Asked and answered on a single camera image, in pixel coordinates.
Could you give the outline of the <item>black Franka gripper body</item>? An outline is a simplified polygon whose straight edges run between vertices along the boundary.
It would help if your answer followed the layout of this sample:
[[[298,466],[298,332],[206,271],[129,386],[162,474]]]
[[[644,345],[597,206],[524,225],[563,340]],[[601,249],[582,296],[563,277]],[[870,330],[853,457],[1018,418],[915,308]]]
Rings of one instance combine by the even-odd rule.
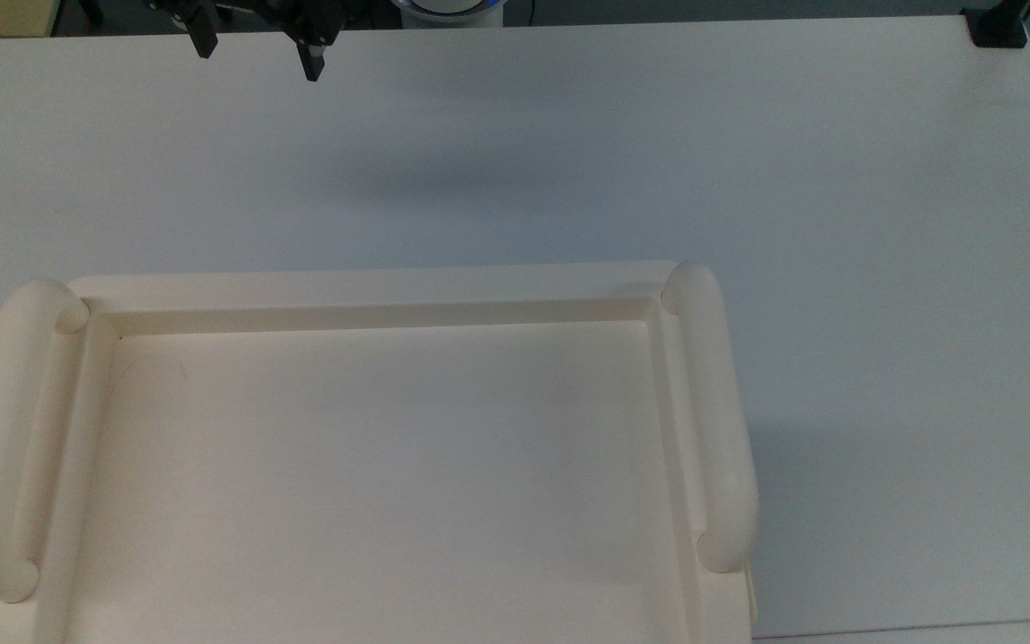
[[[341,1],[201,1],[216,33],[258,26],[285,33],[293,42],[330,46],[342,29]],[[184,28],[184,1],[148,1],[147,8]]]

